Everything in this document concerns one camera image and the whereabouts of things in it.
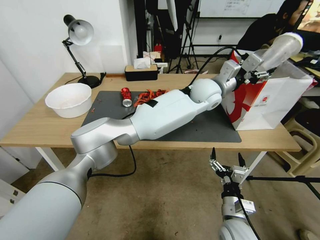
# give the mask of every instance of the red can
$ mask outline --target red can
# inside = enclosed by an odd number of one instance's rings
[[[122,105],[125,107],[130,107],[132,105],[131,100],[131,92],[129,88],[122,88],[121,89],[121,95],[122,95]]]

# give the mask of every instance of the lamp shade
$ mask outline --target lamp shade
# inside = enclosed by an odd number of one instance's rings
[[[82,46],[92,40],[94,30],[87,21],[75,19],[71,15],[65,15],[63,21],[68,26],[69,38],[74,44]]]

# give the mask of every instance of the chair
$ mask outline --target chair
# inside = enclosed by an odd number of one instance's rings
[[[305,155],[297,159],[289,152],[276,152],[289,165],[291,176],[306,175],[320,166],[320,109],[309,109],[290,119],[285,125]]]

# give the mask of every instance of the black shirt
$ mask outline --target black shirt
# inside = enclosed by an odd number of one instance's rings
[[[276,25],[277,15],[267,14],[256,20],[250,25],[244,36],[237,45],[237,49],[256,51],[263,44],[279,35],[274,29]]]

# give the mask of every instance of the white paper bag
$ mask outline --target white paper bag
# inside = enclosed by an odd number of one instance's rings
[[[236,130],[274,129],[313,79],[288,61],[263,83],[241,85],[222,99]]]

